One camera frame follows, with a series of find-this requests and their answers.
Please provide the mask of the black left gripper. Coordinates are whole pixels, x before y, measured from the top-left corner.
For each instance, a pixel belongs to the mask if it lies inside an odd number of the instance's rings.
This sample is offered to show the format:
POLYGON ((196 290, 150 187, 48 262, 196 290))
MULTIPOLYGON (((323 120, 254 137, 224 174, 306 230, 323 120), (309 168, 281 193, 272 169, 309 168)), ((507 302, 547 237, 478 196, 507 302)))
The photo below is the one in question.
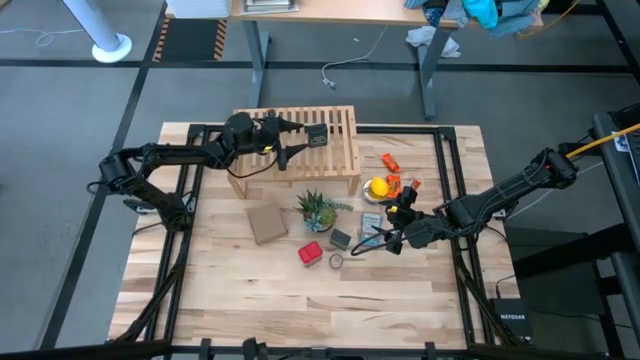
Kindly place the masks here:
POLYGON ((308 148, 307 144, 284 146, 280 140, 281 132, 297 131, 305 127, 302 123, 291 122, 281 118, 273 109, 269 109, 266 116, 256 120, 259 124, 258 134, 258 154, 266 156, 274 154, 276 156, 279 171, 287 168, 287 158, 293 158, 298 153, 308 148))

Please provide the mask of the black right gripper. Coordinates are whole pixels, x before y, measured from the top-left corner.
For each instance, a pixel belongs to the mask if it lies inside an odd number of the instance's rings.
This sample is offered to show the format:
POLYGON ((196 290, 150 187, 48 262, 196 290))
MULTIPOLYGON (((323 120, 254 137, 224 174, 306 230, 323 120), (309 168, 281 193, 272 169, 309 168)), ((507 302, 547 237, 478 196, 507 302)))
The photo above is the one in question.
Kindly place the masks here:
POLYGON ((407 241, 412 248, 419 249, 441 238, 441 218, 412 209, 416 198, 417 191, 411 186, 405 186, 393 204, 385 208, 387 220, 392 222, 393 228, 372 226, 376 231, 374 237, 396 232, 392 236, 393 254, 401 253, 403 241, 407 241))

